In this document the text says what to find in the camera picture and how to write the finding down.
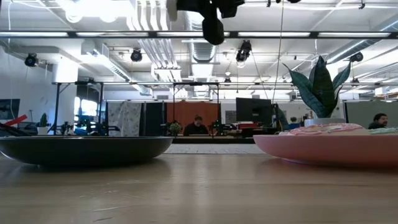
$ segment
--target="snake plant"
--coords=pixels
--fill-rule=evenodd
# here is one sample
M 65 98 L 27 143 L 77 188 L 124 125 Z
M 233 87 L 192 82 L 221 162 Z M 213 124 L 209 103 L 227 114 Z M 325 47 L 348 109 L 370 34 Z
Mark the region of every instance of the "snake plant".
M 292 83 L 295 85 L 304 103 L 310 107 L 318 118 L 330 118 L 338 103 L 341 84 L 347 81 L 351 72 L 351 61 L 348 66 L 331 80 L 327 62 L 319 56 L 317 64 L 312 68 L 309 78 L 289 69 Z

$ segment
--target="plant pot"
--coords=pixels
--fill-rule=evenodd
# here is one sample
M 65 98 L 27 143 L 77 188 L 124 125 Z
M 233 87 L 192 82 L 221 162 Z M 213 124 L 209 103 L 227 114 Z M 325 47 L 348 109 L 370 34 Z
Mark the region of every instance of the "plant pot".
M 345 123 L 343 118 L 315 118 L 306 119 L 304 121 L 304 126 L 318 125 L 318 124 L 333 124 L 333 123 Z
M 37 127 L 37 135 L 47 135 L 48 127 Z

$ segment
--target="black bowl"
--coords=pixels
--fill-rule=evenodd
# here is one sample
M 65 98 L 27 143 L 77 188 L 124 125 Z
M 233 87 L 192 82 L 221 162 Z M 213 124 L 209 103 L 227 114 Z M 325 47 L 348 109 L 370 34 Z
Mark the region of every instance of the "black bowl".
M 144 162 L 165 152 L 167 137 L 8 137 L 0 152 L 11 159 L 43 166 L 118 166 Z

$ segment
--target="orange partition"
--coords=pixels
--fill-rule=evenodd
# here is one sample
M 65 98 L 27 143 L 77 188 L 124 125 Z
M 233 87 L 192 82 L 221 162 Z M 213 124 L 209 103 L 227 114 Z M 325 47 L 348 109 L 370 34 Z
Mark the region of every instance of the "orange partition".
M 178 121 L 183 128 L 193 122 L 196 115 L 203 118 L 203 124 L 208 128 L 217 118 L 217 104 L 205 102 L 186 102 L 181 101 L 175 103 L 175 120 Z M 167 122 L 173 120 L 173 103 L 167 103 Z

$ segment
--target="black shirt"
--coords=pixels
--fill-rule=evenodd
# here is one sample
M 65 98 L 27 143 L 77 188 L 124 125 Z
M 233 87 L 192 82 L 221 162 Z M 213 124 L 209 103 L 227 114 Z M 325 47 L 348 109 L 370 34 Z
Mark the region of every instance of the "black shirt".
M 208 134 L 206 126 L 200 125 L 199 127 L 195 123 L 188 124 L 184 128 L 184 136 L 189 136 L 191 134 Z
M 369 124 L 368 129 L 377 129 L 377 128 L 385 128 L 386 126 L 383 124 L 379 124 L 378 122 L 373 122 Z

